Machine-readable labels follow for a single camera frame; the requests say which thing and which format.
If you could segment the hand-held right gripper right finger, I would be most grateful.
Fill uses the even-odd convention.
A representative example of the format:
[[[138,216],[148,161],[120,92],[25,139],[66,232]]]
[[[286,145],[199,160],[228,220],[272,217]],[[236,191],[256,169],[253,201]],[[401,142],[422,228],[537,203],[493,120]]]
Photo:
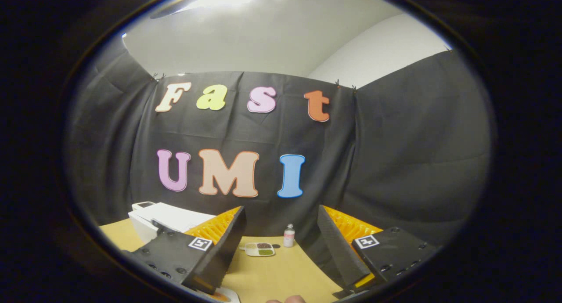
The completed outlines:
[[[400,227],[381,229],[324,205],[317,225],[348,294],[404,278],[440,249]]]

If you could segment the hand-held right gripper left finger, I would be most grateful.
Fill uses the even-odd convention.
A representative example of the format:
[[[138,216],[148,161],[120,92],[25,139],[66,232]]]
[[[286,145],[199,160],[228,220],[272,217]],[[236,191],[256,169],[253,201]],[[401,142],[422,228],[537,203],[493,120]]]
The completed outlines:
[[[223,283],[246,223],[239,206],[185,232],[161,226],[154,239],[125,255],[170,282],[212,295]]]

